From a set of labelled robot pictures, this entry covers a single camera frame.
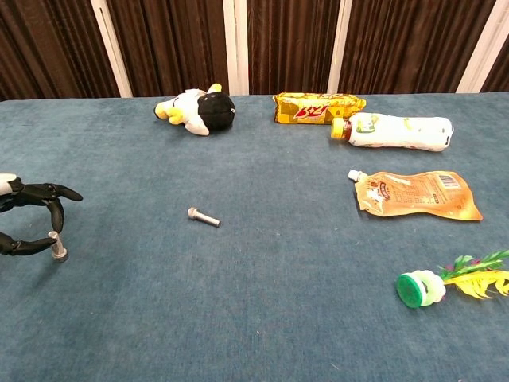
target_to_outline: plush toy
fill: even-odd
[[[169,101],[158,103],[153,112],[173,125],[183,123],[196,135],[207,136],[214,131],[226,130],[235,117],[235,105],[221,90],[220,84],[213,84],[207,92],[189,89]]]
[[[83,197],[63,185],[43,183],[24,185],[13,173],[0,173],[0,212],[9,211],[24,205],[45,205],[51,212],[54,232],[60,233],[64,227],[64,207],[59,197],[81,201]],[[3,255],[34,255],[53,246],[57,239],[48,237],[36,241],[14,240],[0,232],[0,253]]]
[[[400,299],[409,308],[428,306],[440,302],[445,295],[445,286],[455,285],[463,293],[474,298],[489,298],[488,287],[503,295],[509,295],[509,271],[503,267],[503,259],[509,257],[509,251],[498,251],[483,259],[459,256],[453,265],[440,267],[441,273],[432,271],[414,271],[403,273],[396,281],[396,290]]]

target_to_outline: barcode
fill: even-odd
[[[445,189],[460,189],[460,184],[450,175],[438,175]]]

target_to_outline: yellow feather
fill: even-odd
[[[509,271],[478,271],[444,281],[444,285],[456,285],[463,293],[479,299],[490,298],[486,291],[493,283],[501,295],[509,295]]]

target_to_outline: teal carpet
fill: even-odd
[[[451,146],[333,142],[274,123],[270,96],[232,97],[207,138],[156,120],[161,99],[0,103],[0,171],[84,196],[62,200],[67,262],[0,257],[0,381],[507,380],[509,298],[411,310],[394,281],[509,248],[509,93],[365,98],[449,118]],[[369,216],[350,169],[456,171],[484,220]],[[50,230],[43,207],[0,215],[16,240]]]

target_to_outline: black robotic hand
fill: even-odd
[[[0,212],[24,205],[45,205],[51,212],[53,230],[60,233],[64,227],[64,207],[59,197],[66,197],[72,201],[83,200],[76,191],[63,185],[53,183],[24,185],[15,174],[0,173]],[[13,256],[33,255],[51,247],[55,242],[56,239],[50,237],[30,242],[16,241],[0,232],[0,253]]]

